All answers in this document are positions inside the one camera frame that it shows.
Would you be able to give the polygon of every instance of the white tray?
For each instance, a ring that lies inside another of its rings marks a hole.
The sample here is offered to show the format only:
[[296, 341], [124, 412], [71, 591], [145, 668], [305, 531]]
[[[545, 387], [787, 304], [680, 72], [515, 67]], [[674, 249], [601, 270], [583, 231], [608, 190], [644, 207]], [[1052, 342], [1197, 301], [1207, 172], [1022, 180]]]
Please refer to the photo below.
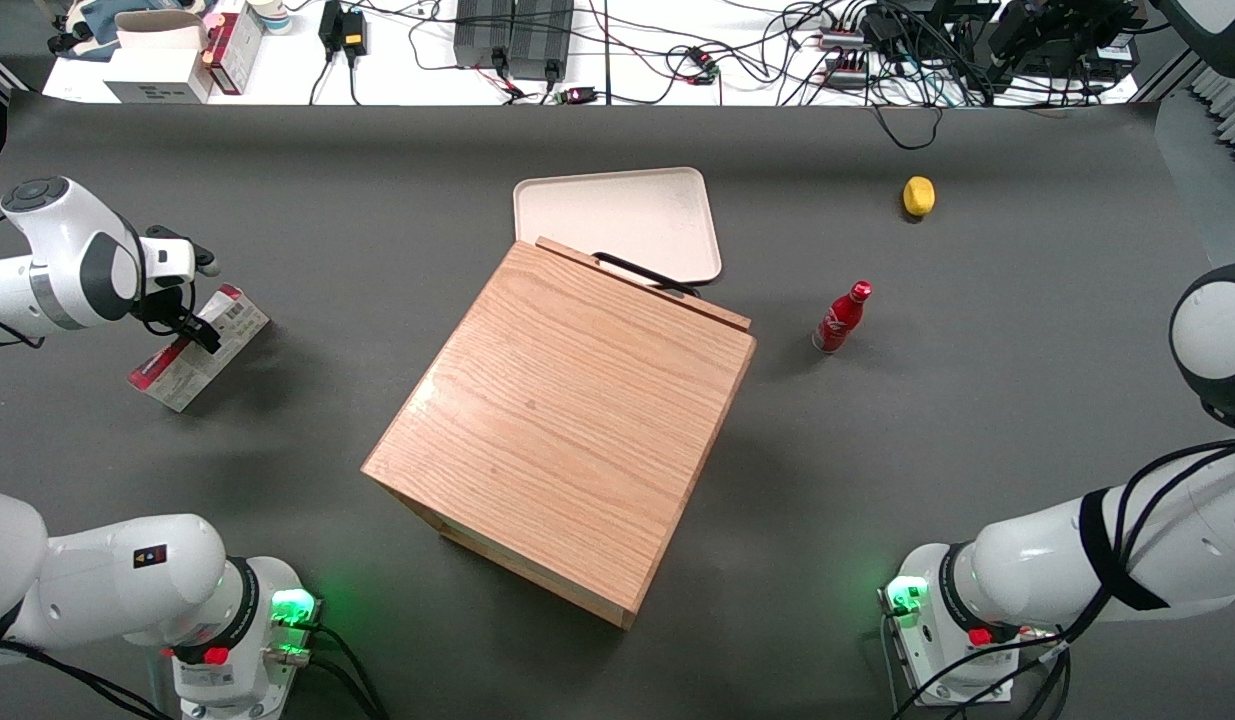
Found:
[[515, 237], [609, 252], [680, 283], [713, 282], [722, 272], [705, 178], [694, 168], [526, 179], [515, 186]]

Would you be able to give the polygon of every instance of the white box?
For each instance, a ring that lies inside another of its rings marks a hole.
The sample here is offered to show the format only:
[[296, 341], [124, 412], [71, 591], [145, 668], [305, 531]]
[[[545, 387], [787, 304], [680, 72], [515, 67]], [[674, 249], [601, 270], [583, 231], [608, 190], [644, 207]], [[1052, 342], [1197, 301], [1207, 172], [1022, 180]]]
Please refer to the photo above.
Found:
[[224, 284], [198, 314], [221, 336], [221, 347], [209, 352], [179, 337], [128, 373], [128, 384], [182, 412], [186, 405], [270, 321], [237, 287]]
[[121, 103], [198, 105], [212, 86], [198, 49], [120, 47], [103, 79]]

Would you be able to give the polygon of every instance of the gray table surface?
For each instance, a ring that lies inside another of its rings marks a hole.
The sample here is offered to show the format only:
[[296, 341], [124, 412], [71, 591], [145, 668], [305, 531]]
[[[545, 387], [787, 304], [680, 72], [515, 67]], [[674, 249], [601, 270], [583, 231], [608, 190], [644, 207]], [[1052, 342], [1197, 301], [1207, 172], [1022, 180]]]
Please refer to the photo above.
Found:
[[[1167, 350], [1207, 258], [1153, 117], [947, 111], [904, 152], [855, 109], [21, 96], [0, 191], [61, 173], [189, 233], [274, 327], [180, 416], [124, 382], [159, 345], [136, 322], [0, 350], [0, 492], [53, 534], [191, 511], [230, 552], [288, 559], [396, 718], [883, 719], [874, 588], [905, 552], [1221, 436]], [[910, 141], [932, 122], [888, 119]], [[758, 350], [621, 634], [442, 541], [358, 466], [513, 241], [516, 182], [672, 165], [713, 203], [725, 274], [704, 295], [750, 315]], [[911, 174], [937, 188], [923, 224], [897, 209]], [[22, 247], [0, 225], [0, 256]], [[863, 325], [824, 359], [809, 333], [860, 278]], [[146, 688], [122, 641], [61, 657]], [[1233, 718], [1235, 606], [1095, 626], [1074, 671], [1067, 718]], [[354, 715], [306, 671], [285, 718]], [[84, 716], [124, 715], [44, 667], [0, 669], [0, 720]]]

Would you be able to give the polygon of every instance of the red bottle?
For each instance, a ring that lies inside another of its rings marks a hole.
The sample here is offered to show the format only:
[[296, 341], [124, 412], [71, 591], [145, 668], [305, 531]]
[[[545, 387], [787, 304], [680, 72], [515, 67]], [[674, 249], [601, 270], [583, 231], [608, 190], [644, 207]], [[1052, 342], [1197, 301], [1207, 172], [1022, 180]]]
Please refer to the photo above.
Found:
[[867, 296], [869, 296], [869, 283], [856, 282], [853, 290], [831, 304], [823, 322], [813, 331], [813, 345], [826, 354], [839, 350], [848, 338], [848, 333], [853, 332], [856, 324], [861, 322], [861, 310]]

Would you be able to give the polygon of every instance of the wooden lid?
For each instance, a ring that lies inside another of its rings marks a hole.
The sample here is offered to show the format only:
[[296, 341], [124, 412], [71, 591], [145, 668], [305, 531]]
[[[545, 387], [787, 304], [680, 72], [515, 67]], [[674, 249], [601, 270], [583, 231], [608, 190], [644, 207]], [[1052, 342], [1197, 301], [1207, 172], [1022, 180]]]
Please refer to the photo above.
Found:
[[364, 472], [635, 611], [750, 364], [746, 329], [513, 243]]

